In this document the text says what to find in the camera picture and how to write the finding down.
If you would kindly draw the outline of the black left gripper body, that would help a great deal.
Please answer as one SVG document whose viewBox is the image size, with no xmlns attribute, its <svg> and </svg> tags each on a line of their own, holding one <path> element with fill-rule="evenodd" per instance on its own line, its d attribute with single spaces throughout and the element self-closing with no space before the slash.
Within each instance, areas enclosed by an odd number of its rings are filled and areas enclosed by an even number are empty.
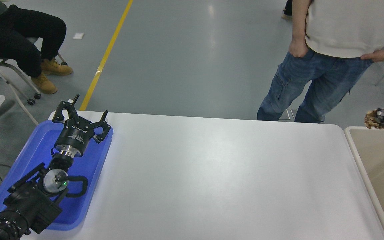
<svg viewBox="0 0 384 240">
<path fill-rule="evenodd" d="M 73 149 L 75 149 L 75 157 L 83 156 L 89 141 L 94 136 L 91 124 L 89 120 L 82 117 L 78 120 L 73 118 L 66 120 L 54 147 L 60 152 L 62 150 L 74 152 Z"/>
</svg>

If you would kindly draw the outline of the standing person's left hand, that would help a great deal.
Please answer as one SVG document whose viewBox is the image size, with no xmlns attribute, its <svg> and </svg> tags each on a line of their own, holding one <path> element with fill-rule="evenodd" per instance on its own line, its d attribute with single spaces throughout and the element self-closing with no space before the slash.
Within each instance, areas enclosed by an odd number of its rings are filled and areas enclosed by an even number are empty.
<svg viewBox="0 0 384 240">
<path fill-rule="evenodd" d="M 384 61 L 384 50 L 376 50 L 373 53 L 368 53 L 360 56 L 361 60 L 371 60 L 372 62 Z"/>
</svg>

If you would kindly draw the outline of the standing person's right hand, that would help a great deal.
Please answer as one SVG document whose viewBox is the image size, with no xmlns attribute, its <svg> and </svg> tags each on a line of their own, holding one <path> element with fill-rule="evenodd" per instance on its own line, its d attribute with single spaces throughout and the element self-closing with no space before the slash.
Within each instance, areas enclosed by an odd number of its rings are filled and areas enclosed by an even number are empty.
<svg viewBox="0 0 384 240">
<path fill-rule="evenodd" d="M 294 57 L 303 58 L 309 49 L 304 36 L 293 36 L 288 51 Z"/>
</svg>

